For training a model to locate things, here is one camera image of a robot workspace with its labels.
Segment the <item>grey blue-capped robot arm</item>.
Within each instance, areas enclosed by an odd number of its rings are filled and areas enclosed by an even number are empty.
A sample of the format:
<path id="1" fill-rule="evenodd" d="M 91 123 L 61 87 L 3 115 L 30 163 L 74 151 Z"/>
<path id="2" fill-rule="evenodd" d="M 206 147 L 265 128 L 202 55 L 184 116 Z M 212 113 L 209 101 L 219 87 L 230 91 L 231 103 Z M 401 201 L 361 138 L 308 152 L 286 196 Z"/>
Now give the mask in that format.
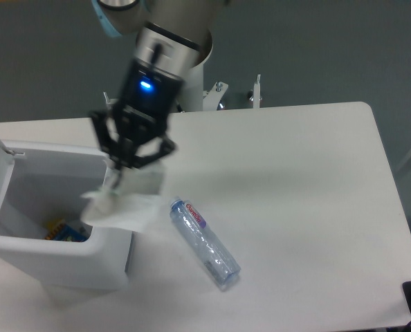
<path id="1" fill-rule="evenodd" d="M 118 99 L 91 120 L 101 151 L 117 170 L 139 169 L 172 153 L 167 119 L 188 71 L 228 1 L 93 1 L 106 34 L 138 32 Z"/>

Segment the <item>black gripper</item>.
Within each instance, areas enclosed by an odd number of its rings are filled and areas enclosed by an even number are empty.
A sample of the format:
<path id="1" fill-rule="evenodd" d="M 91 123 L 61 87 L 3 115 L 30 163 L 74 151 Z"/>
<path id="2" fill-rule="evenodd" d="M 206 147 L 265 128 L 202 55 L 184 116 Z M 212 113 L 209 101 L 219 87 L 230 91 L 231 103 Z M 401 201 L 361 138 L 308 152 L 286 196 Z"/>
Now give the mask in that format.
<path id="1" fill-rule="evenodd" d="M 89 113 L 100 151 L 113 161 L 114 169 L 140 169 L 175 151 L 175 142 L 165 132 L 168 114 L 182 85 L 183 80 L 178 76 L 139 59 L 131 61 L 112 110 L 119 137 L 116 140 L 111 137 L 106 111 Z M 160 143 L 155 151 L 138 154 L 142 145 L 157 137 Z"/>

